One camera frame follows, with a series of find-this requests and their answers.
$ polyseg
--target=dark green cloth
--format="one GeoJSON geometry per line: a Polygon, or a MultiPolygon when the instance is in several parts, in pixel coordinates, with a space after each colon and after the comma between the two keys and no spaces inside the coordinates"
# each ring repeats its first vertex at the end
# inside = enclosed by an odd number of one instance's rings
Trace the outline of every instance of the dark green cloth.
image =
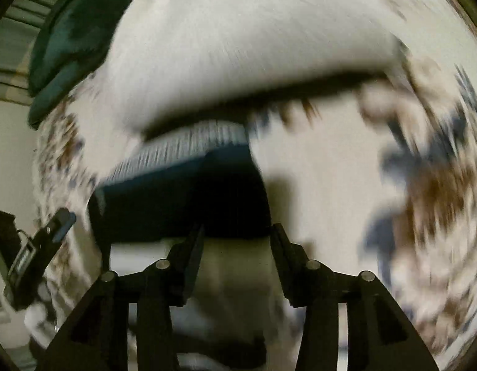
{"type": "Polygon", "coordinates": [[[29,69],[29,125],[41,121],[101,65],[132,0],[58,0],[37,36],[29,69]]]}

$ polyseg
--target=white pillow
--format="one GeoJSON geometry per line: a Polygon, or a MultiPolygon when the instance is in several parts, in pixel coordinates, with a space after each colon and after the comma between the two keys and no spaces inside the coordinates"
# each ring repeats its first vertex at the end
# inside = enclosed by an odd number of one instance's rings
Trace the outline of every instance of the white pillow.
{"type": "Polygon", "coordinates": [[[397,57],[379,0],[133,0],[104,65],[103,106],[144,131],[255,91],[397,57]]]}

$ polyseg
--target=metal pin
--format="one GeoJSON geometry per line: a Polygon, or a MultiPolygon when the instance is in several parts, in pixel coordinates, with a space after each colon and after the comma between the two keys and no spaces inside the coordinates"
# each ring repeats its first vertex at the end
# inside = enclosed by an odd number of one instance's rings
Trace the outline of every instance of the metal pin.
{"type": "Polygon", "coordinates": [[[310,271],[315,271],[316,269],[319,269],[321,267],[321,262],[316,261],[315,259],[309,259],[305,266],[310,271]]]}
{"type": "Polygon", "coordinates": [[[108,271],[104,272],[104,274],[101,275],[101,280],[103,282],[109,282],[112,281],[115,277],[115,273],[113,271],[108,271]]]}
{"type": "Polygon", "coordinates": [[[374,279],[376,279],[376,276],[371,272],[371,271],[362,271],[360,273],[360,276],[362,279],[364,279],[366,282],[372,282],[374,279]]]}
{"type": "Polygon", "coordinates": [[[169,267],[170,267],[170,261],[168,261],[167,259],[160,259],[156,261],[156,268],[158,269],[164,270],[164,269],[168,269],[169,267]]]}

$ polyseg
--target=sheet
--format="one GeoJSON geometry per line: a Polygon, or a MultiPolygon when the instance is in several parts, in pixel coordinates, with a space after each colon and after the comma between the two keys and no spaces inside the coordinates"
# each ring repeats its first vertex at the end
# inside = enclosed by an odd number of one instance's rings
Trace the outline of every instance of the sheet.
{"type": "MultiPolygon", "coordinates": [[[[388,80],[249,113],[250,146],[273,221],[333,270],[375,272],[440,369],[452,368],[477,333],[477,29],[456,0],[384,1],[405,68],[388,80]],[[455,189],[436,198],[432,186],[446,182],[455,189]],[[448,212],[451,196],[463,199],[448,212]],[[447,202],[441,217],[439,200],[447,202]],[[427,223],[405,218],[412,208],[424,214],[419,205],[437,208],[427,223]],[[420,225],[412,226],[410,242],[409,224],[420,225]],[[422,272],[412,273],[415,264],[422,272]]],[[[143,142],[96,115],[100,74],[75,87],[39,129],[38,218],[44,224],[60,206],[79,218],[45,274],[50,325],[61,325],[99,272],[86,213],[90,194],[143,142]]],[[[46,316],[38,319],[45,332],[46,316]]],[[[294,357],[295,344],[289,350],[294,357]]]]}

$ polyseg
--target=black mount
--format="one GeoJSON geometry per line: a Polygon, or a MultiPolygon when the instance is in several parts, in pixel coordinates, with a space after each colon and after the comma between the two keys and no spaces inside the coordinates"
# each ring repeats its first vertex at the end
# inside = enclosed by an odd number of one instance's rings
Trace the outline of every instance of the black mount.
{"type": "MultiPolygon", "coordinates": [[[[279,224],[270,244],[285,297],[307,307],[296,371],[335,371],[338,303],[346,302],[349,371],[437,371],[407,316],[370,271],[338,274],[307,258],[279,224]]],[[[191,295],[203,250],[202,229],[137,274],[104,273],[89,289],[47,348],[37,371],[126,371],[128,304],[138,303],[139,371],[180,369],[172,339],[170,306],[191,295]]]]}

